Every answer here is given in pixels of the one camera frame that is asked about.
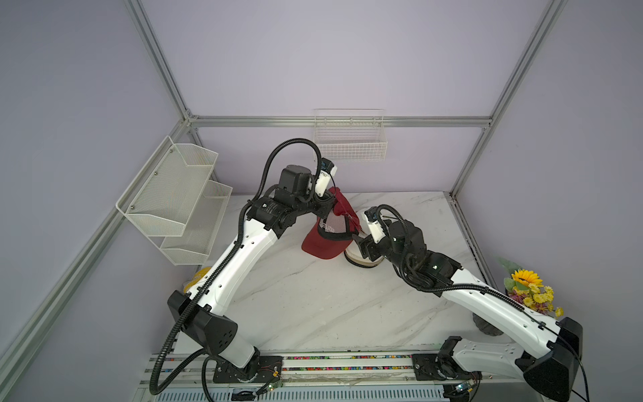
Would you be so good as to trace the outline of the white baseball cap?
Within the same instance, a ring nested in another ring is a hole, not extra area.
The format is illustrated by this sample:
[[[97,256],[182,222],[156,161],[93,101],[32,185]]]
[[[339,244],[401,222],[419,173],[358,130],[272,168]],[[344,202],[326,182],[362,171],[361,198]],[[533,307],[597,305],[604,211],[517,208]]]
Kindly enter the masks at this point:
[[[353,236],[353,242],[347,247],[347,249],[345,251],[343,251],[343,254],[348,253],[351,256],[356,256],[357,258],[362,258],[361,254],[360,254],[360,252],[358,250],[358,246],[355,243],[355,237],[356,236]]]

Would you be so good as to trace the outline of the dark red baseball cap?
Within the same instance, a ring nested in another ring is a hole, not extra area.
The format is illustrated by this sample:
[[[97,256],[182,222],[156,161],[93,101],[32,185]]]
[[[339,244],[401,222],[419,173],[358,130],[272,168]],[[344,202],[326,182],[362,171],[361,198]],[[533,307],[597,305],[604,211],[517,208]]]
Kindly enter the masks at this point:
[[[336,204],[325,218],[317,219],[301,245],[304,252],[321,260],[343,254],[361,231],[360,220],[341,189],[332,187],[330,193]]]

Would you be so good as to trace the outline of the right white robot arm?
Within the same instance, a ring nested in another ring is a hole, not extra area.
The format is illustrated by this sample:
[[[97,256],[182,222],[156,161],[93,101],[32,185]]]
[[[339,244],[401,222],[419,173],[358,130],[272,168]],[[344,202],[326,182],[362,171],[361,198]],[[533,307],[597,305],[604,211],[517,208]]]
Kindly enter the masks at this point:
[[[422,231],[408,220],[361,219],[366,236],[355,236],[362,256],[388,260],[417,291],[456,303],[508,336],[505,349],[468,346],[456,336],[445,341],[446,361],[465,372],[487,372],[524,380],[553,401],[567,401],[582,365],[584,329],[572,318],[538,313],[488,286],[460,263],[427,249]]]

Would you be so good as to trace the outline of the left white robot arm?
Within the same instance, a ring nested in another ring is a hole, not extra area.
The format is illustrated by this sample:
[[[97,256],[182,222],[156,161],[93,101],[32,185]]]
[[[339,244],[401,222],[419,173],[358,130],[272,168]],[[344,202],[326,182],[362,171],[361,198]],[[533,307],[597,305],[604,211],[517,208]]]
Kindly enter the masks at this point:
[[[226,363],[238,380],[253,380],[261,369],[259,350],[242,338],[237,323],[225,313],[240,284],[286,229],[306,214],[325,218],[336,204],[328,185],[337,169],[324,158],[312,173],[298,165],[282,170],[278,184],[261,186],[239,214],[238,232],[215,265],[187,291],[175,291],[167,301],[175,324],[169,335],[186,334],[199,345],[187,358],[205,355]]]

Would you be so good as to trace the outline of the yellow object behind arm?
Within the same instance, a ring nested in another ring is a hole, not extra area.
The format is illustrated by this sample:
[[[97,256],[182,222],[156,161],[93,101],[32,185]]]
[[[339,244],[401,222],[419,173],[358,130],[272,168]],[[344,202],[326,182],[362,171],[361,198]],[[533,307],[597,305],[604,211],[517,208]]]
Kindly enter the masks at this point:
[[[194,276],[184,283],[183,293],[189,291],[189,289],[194,286],[196,283],[199,283],[211,270],[211,267],[205,267],[197,271]]]

